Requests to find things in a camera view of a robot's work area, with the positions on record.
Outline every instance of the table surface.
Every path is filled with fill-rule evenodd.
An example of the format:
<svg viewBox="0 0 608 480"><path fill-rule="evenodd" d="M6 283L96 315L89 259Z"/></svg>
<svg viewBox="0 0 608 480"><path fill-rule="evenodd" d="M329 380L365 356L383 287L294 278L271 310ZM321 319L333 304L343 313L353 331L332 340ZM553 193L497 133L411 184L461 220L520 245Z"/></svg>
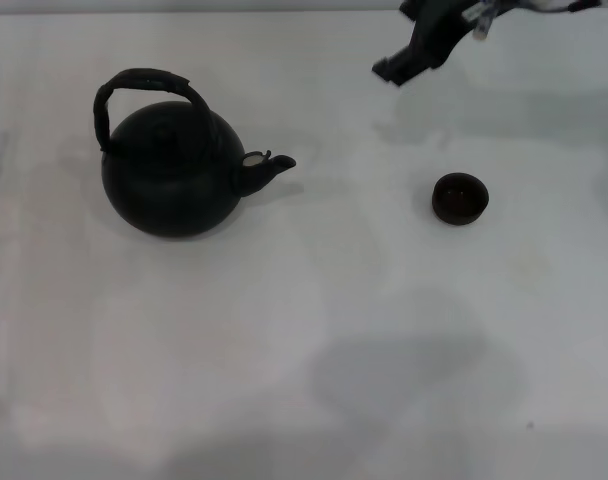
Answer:
<svg viewBox="0 0 608 480"><path fill-rule="evenodd" d="M410 31L0 17L0 480L608 479L608 11L509 14L396 89ZM134 230L91 105L136 66L298 167L199 239ZM453 171L469 227L430 210Z"/></svg>

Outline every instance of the teapot spout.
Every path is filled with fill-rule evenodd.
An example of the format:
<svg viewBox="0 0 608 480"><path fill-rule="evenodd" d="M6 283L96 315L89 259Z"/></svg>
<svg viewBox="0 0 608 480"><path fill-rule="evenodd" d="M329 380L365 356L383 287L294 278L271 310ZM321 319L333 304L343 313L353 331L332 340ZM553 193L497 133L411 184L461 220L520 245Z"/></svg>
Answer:
<svg viewBox="0 0 608 480"><path fill-rule="evenodd" d="M240 197L248 197L259 192L280 173L296 165L295 160L285 155L271 158L266 154L252 152L244 155L242 165L233 174L233 191Z"/></svg>

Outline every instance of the white table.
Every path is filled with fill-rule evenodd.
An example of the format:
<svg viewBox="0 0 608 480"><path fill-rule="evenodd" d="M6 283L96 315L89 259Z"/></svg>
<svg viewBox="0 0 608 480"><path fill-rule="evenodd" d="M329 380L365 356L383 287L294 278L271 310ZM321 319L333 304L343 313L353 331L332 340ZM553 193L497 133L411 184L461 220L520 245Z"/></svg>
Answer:
<svg viewBox="0 0 608 480"><path fill-rule="evenodd" d="M608 479L608 11L509 14L398 90L370 68L410 31L0 17L0 480ZM134 66L297 169L199 240L135 231L91 127ZM430 210L452 171L469 227Z"/></svg>

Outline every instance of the teapot handle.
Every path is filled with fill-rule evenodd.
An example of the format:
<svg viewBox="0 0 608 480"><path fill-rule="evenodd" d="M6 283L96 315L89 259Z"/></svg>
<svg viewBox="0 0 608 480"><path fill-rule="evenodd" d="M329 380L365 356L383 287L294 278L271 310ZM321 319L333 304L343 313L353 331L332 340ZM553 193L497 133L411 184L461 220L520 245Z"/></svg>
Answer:
<svg viewBox="0 0 608 480"><path fill-rule="evenodd" d="M196 113L201 114L207 119L209 135L213 142L217 141L217 130L211 110L204 99L188 85L189 81L178 75L163 70L153 68L131 68L118 73L102 85L97 91L95 102L93 103L93 115L95 117L95 136L100 143L103 152L108 152L111 143L110 120L106 103L113 92L118 88L130 90L151 90L159 92L169 92L181 95L186 98Z"/></svg>

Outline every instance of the teapot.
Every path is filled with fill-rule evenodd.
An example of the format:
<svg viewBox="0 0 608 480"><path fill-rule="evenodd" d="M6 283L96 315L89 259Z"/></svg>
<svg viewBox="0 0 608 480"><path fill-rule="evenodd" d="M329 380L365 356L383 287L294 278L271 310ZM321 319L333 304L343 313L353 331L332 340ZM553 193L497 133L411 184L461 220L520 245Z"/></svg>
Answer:
<svg viewBox="0 0 608 480"><path fill-rule="evenodd" d="M128 116L113 134L107 102L116 89L175 93ZM222 222L246 197L295 166L287 156L245 153L231 126L212 112L189 81L170 72L130 69L100 87L93 104L109 201L134 227L187 237Z"/></svg>

